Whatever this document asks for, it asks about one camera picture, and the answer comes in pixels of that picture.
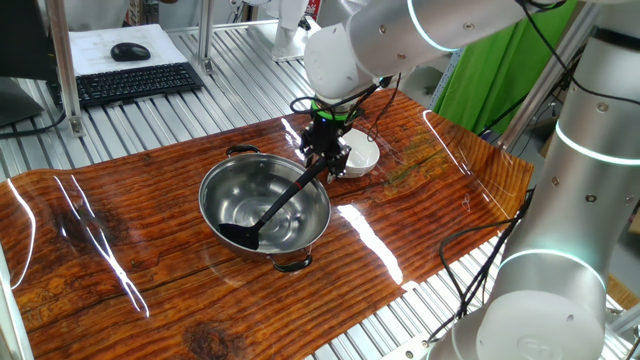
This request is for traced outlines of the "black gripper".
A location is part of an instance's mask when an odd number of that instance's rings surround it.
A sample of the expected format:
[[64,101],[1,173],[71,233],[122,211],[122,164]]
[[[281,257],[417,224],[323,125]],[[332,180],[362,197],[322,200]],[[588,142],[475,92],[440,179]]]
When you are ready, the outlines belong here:
[[331,183],[346,173],[348,152],[340,152],[337,139],[351,130],[342,120],[314,118],[301,132],[301,145],[305,168],[314,164],[316,155],[329,153],[326,156],[327,182]]

